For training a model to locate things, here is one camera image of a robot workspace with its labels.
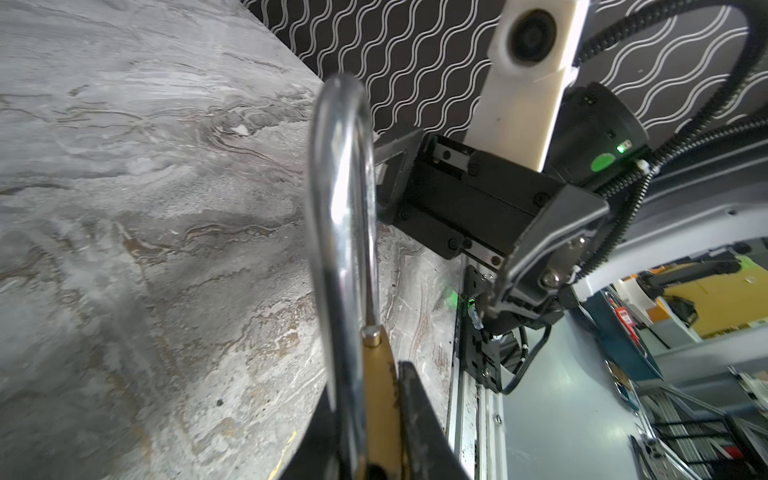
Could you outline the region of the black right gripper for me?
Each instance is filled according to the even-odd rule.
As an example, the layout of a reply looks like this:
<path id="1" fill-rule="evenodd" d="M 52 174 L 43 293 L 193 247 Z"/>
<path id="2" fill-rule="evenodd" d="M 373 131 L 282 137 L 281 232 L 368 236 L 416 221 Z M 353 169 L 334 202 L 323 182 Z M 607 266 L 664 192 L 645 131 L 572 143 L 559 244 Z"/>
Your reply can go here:
<path id="1" fill-rule="evenodd" d="M 383 133 L 374 161 L 382 167 L 381 223 L 444 259 L 465 254 L 491 270 L 501 266 L 482 305 L 485 320 L 506 311 L 538 318 L 581 254 L 553 268 L 550 258 L 594 234 L 609 212 L 598 195 L 417 127 Z M 558 280 L 546 286 L 550 269 Z"/>

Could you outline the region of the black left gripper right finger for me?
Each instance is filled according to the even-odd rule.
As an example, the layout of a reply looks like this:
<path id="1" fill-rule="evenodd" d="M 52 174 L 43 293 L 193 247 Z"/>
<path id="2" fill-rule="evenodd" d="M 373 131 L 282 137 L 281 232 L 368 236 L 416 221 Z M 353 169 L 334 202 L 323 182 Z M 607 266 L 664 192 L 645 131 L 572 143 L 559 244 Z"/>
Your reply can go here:
<path id="1" fill-rule="evenodd" d="M 398 363 L 406 479 L 468 479 L 451 449 L 415 366 Z"/>

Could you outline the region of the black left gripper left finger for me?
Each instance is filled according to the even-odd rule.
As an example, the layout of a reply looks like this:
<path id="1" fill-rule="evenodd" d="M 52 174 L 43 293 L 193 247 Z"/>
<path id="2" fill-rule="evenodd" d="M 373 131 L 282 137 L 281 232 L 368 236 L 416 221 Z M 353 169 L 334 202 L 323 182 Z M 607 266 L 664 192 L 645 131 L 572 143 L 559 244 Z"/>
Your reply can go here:
<path id="1" fill-rule="evenodd" d="M 325 386 L 310 423 L 280 479 L 344 479 L 341 417 L 331 405 Z"/>

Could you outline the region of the brass padlock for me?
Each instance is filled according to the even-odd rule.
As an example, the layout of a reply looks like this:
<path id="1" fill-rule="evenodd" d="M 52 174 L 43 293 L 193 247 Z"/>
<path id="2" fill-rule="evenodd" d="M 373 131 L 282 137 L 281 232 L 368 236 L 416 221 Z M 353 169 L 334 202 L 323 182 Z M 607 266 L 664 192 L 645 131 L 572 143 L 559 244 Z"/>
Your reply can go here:
<path id="1" fill-rule="evenodd" d="M 340 479 L 399 479 L 396 365 L 380 321 L 372 117 L 361 82 L 327 80 L 305 169 L 307 246 Z"/>

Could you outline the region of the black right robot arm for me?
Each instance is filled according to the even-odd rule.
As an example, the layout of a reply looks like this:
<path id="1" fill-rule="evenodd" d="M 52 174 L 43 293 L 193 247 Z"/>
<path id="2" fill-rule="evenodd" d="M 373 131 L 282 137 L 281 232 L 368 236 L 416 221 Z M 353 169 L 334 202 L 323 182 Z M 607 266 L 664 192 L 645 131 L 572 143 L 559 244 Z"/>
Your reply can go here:
<path id="1" fill-rule="evenodd" d="M 374 144 L 389 172 L 377 215 L 445 259 L 467 255 L 494 282 L 467 299 L 493 335 L 554 324 L 627 270 L 763 235 L 767 221 L 716 216 L 767 204 L 767 117 L 702 133 L 662 166 L 637 161 L 592 190 L 531 168 L 543 147 L 531 96 L 504 109 L 502 143 L 470 146 L 411 128 Z"/>

